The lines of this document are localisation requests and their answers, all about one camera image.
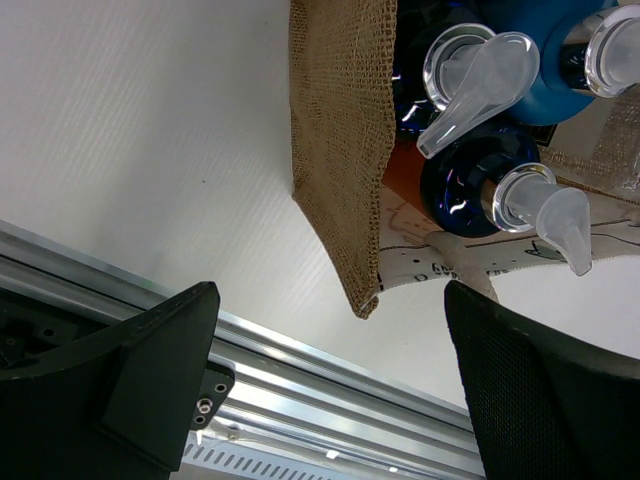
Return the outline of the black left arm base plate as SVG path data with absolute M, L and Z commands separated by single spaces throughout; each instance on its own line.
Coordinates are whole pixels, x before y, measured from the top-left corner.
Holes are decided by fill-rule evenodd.
M 190 429 L 206 428 L 226 401 L 235 384 L 235 372 L 227 366 L 208 361 L 194 406 Z

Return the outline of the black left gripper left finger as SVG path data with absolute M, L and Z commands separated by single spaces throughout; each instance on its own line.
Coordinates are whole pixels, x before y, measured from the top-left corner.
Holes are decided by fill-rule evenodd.
M 1 475 L 166 479 L 178 470 L 220 295 L 201 282 L 101 326 L 1 296 Z

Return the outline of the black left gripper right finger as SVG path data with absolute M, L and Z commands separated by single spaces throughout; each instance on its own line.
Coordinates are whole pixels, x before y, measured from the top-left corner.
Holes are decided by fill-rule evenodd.
M 636 479 L 639 362 L 458 282 L 445 314 L 489 479 Z

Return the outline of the canvas and burlap tote bag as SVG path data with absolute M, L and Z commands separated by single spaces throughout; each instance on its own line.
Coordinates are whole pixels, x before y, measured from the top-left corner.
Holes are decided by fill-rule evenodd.
M 395 126 L 399 2 L 290 5 L 293 197 L 353 312 L 367 317 L 382 292 L 444 276 L 493 297 L 492 277 L 509 270 L 559 265 L 571 271 L 534 232 L 461 237 L 382 183 L 395 142 L 414 141 L 417 148 Z M 592 264 L 639 254 L 638 115 L 639 83 L 616 98 L 595 98 L 558 124 L 527 125 L 510 108 L 488 120 L 525 127 L 557 183 L 587 195 Z

